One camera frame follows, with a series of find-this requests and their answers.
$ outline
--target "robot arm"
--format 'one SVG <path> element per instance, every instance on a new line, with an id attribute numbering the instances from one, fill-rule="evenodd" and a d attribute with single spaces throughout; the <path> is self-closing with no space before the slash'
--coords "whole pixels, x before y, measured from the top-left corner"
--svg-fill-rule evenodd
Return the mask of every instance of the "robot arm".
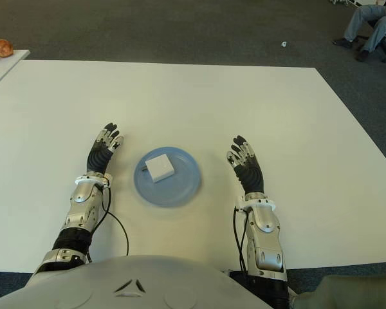
<path id="1" fill-rule="evenodd" d="M 87 173 L 75 181 L 77 186 L 59 236 L 34 274 L 67 270 L 86 263 L 103 204 L 103 191 L 110 188 L 111 176 L 105 171 L 113 153 L 124 141 L 116 128 L 110 123 L 97 136 L 87 158 Z"/>
<path id="2" fill-rule="evenodd" d="M 235 211 L 247 216 L 246 288 L 274 308 L 287 308 L 286 266 L 279 242 L 280 224 L 273 212 L 275 204 L 264 194 L 262 171 L 252 147 L 241 136 L 234 142 L 226 157 L 245 192 L 244 199 L 236 201 Z"/>

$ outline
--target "tan fabric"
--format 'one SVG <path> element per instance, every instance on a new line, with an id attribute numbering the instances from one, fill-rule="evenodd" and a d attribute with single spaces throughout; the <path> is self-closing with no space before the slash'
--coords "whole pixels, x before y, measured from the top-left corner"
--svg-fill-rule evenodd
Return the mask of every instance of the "tan fabric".
<path id="1" fill-rule="evenodd" d="M 300 294 L 294 309 L 386 309 L 386 277 L 327 276 L 312 293 Z"/>

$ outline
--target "robot forearm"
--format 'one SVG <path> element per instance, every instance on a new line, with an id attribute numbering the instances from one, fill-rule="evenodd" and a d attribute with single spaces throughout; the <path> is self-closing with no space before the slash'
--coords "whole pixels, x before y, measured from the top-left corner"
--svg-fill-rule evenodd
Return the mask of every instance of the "robot forearm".
<path id="1" fill-rule="evenodd" d="M 106 176 L 88 172 L 76 179 L 77 186 L 71 195 L 70 210 L 60 234 L 35 273 L 67 270 L 86 262 L 86 254 L 103 203 L 103 189 L 110 186 Z"/>
<path id="2" fill-rule="evenodd" d="M 245 201 L 238 200 L 236 208 L 248 214 L 248 275 L 287 281 L 274 202 L 261 192 L 252 192 Z"/>

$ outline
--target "white tabletop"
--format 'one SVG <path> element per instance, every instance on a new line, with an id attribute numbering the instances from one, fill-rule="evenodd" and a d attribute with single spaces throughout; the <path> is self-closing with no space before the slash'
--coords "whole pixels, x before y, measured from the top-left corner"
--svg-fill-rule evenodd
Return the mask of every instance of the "white tabletop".
<path id="1" fill-rule="evenodd" d="M 315 69 L 21 61 L 0 83 L 0 270 L 41 262 L 110 121 L 125 134 L 108 171 L 131 254 L 239 268 L 232 210 L 242 190 L 225 155 L 240 134 L 276 201 L 288 268 L 386 261 L 386 159 Z M 134 188 L 139 159 L 165 145 L 201 169 L 182 207 L 148 205 Z M 125 254 L 111 218 L 91 254 Z"/>
<path id="2" fill-rule="evenodd" d="M 29 56 L 28 50 L 15 50 L 12 56 L 0 57 L 0 80 L 21 60 Z"/>

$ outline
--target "white box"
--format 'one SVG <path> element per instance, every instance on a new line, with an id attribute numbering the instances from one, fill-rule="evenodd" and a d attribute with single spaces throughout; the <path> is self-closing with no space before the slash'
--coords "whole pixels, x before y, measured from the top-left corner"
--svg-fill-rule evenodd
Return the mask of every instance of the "white box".
<path id="1" fill-rule="evenodd" d="M 145 163 L 153 182 L 158 182 L 174 174 L 174 168 L 167 158 L 167 154 L 147 160 Z"/>

